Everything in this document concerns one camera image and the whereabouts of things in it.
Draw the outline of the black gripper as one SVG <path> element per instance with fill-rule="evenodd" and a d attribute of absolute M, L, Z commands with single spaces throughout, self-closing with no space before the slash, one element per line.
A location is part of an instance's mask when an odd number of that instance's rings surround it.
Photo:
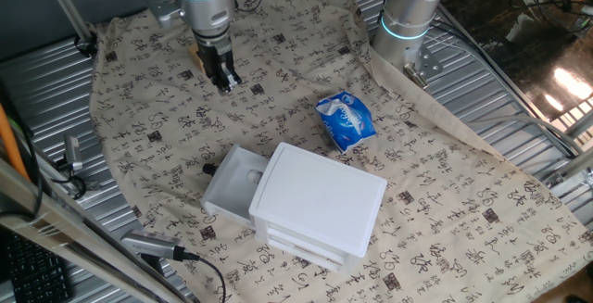
<path fill-rule="evenodd" d="M 228 94 L 242 82 L 233 67 L 233 50 L 228 32 L 216 35 L 194 32 L 194 36 L 198 46 L 197 54 L 207 76 L 221 95 Z"/>

